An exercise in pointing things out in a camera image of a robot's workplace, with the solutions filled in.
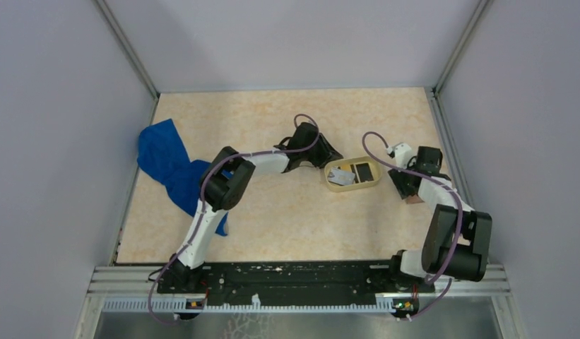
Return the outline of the beige oval tray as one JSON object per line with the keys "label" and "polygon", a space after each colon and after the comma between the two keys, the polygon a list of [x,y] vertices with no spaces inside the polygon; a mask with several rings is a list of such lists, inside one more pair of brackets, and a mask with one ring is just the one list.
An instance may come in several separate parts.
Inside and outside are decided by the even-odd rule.
{"label": "beige oval tray", "polygon": [[[357,177],[355,165],[360,164],[360,163],[364,163],[364,162],[368,162],[372,168],[372,174],[374,175],[373,182],[364,182],[364,183],[358,182],[358,177]],[[330,172],[330,169],[332,167],[339,167],[342,170],[351,171],[351,172],[355,173],[355,175],[356,175],[355,183],[352,185],[349,185],[349,186],[339,186],[339,185],[332,184],[332,183],[328,182],[327,175]],[[380,166],[378,165],[378,163],[369,156],[354,157],[354,158],[349,158],[349,159],[341,159],[341,160],[332,161],[325,166],[324,179],[325,179],[325,184],[326,184],[327,188],[330,191],[333,191],[336,193],[346,192],[346,191],[354,191],[354,190],[358,190],[358,189],[366,189],[369,187],[376,186],[379,183],[379,181],[381,179],[381,169],[380,169]]]}

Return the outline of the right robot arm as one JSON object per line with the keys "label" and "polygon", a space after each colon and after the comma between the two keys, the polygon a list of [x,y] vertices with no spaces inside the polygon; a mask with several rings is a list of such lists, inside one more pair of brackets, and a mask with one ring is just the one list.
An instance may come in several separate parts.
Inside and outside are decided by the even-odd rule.
{"label": "right robot arm", "polygon": [[492,217],[474,210],[442,173],[440,149],[406,143],[388,148],[396,164],[388,174],[406,203],[426,203],[433,212],[420,250],[401,250],[400,264],[388,271],[390,286],[406,291],[417,278],[447,275],[478,282],[486,272]]}

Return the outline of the tan leather card holder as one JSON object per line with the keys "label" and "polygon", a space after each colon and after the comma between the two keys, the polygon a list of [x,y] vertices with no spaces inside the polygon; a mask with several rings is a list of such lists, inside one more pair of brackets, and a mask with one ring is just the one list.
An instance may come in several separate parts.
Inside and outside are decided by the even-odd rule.
{"label": "tan leather card holder", "polygon": [[412,195],[405,199],[407,204],[419,204],[423,203],[424,201],[418,195]]}

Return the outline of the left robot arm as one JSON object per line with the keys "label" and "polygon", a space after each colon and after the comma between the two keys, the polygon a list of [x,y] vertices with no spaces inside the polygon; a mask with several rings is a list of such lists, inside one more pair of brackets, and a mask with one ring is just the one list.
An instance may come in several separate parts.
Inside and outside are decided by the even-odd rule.
{"label": "left robot arm", "polygon": [[343,155],[311,122],[298,124],[292,136],[270,149],[240,153],[230,146],[222,148],[199,179],[196,214],[165,273],[185,292],[200,287],[202,274],[199,268],[205,263],[213,235],[228,211],[239,203],[252,177],[284,174],[303,162],[322,169],[342,158]]}

